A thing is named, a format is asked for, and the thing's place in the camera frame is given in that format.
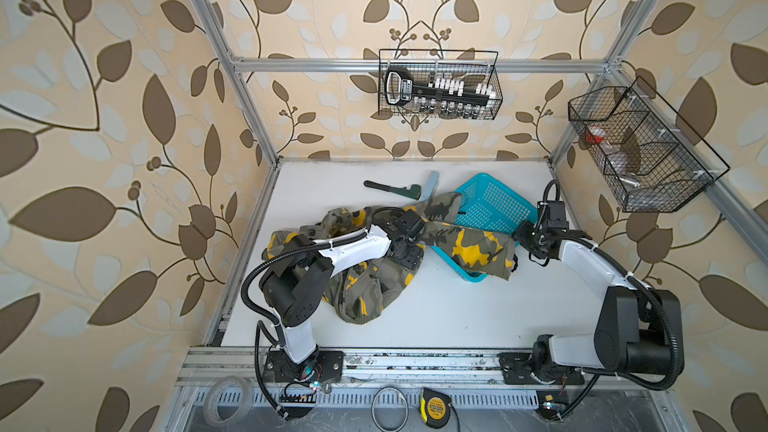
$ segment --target floral wallpaper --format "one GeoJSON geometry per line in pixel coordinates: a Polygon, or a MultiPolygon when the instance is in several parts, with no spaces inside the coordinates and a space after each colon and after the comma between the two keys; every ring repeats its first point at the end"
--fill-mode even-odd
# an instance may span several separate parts
{"type": "Polygon", "coordinates": [[[723,180],[768,222],[768,0],[661,0],[624,66],[712,144],[732,167],[723,180]]]}
{"type": "Polygon", "coordinates": [[[634,0],[210,0],[235,55],[362,58],[364,49],[600,59],[634,0]]]}
{"type": "Polygon", "coordinates": [[[0,428],[150,430],[266,165],[188,0],[0,4],[0,428]]]}
{"type": "Polygon", "coordinates": [[[378,110],[368,75],[255,72],[256,107],[283,157],[543,158],[568,122],[566,104],[589,85],[584,74],[501,74],[495,120],[444,120],[378,110]]]}
{"type": "MultiPolygon", "coordinates": [[[[733,167],[723,180],[768,220],[766,0],[661,0],[646,27],[625,67],[713,144],[733,167]]],[[[674,388],[692,427],[768,430],[768,267],[705,195],[673,214],[620,212],[586,147],[560,163],[564,190],[602,248],[680,299],[686,363],[674,388]]]]}

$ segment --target hanging wire basket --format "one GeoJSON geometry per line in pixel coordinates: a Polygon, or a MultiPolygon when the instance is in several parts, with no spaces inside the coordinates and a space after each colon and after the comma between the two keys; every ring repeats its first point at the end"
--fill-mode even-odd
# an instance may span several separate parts
{"type": "Polygon", "coordinates": [[[498,52],[379,50],[379,111],[441,119],[494,120],[504,97],[498,52]]]}
{"type": "Polygon", "coordinates": [[[629,87],[602,87],[570,100],[568,120],[624,212],[676,212],[730,170],[641,76],[629,87]],[[657,98],[673,125],[648,105],[657,98]]]}

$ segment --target black mounting plate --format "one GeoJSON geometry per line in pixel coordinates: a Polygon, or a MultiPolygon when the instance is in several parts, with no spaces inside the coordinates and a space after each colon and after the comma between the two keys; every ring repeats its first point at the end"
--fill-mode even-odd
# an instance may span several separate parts
{"type": "MultiPolygon", "coordinates": [[[[317,354],[316,364],[321,370],[319,382],[339,382],[344,370],[344,353],[338,350],[321,350],[317,354]]],[[[273,375],[273,382],[293,382],[296,379],[288,363],[286,363],[282,350],[273,350],[266,356],[264,375],[267,380],[269,380],[270,375],[273,375]]]]}
{"type": "MultiPolygon", "coordinates": [[[[506,385],[542,385],[531,377],[531,365],[528,361],[531,355],[527,352],[502,352],[498,355],[498,364],[502,368],[504,383],[506,385]]],[[[547,375],[550,377],[566,377],[565,385],[583,385],[584,378],[572,367],[552,364],[547,366],[547,375]]]]}

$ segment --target roll of clear tape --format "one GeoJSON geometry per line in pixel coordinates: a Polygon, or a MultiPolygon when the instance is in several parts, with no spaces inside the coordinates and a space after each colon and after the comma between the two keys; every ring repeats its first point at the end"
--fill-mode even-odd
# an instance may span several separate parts
{"type": "Polygon", "coordinates": [[[205,421],[210,426],[228,427],[240,422],[248,415],[250,408],[253,406],[254,386],[252,383],[242,377],[229,375],[217,380],[210,386],[210,390],[205,396],[205,403],[203,404],[203,418],[205,418],[205,421]],[[225,390],[233,385],[239,386],[243,391],[240,396],[240,405],[237,407],[237,412],[235,412],[232,417],[222,419],[219,415],[219,400],[221,400],[221,396],[224,395],[225,390]]]}

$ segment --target blue plastic basket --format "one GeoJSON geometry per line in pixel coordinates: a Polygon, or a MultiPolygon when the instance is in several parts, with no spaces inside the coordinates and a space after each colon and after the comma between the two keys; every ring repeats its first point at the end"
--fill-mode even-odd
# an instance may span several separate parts
{"type": "MultiPolygon", "coordinates": [[[[462,206],[454,222],[457,226],[480,228],[511,235],[525,219],[536,222],[537,210],[529,201],[502,182],[481,173],[456,189],[462,194],[462,206]]],[[[480,282],[486,274],[467,272],[459,267],[440,247],[432,246],[453,270],[470,282],[480,282]]]]}

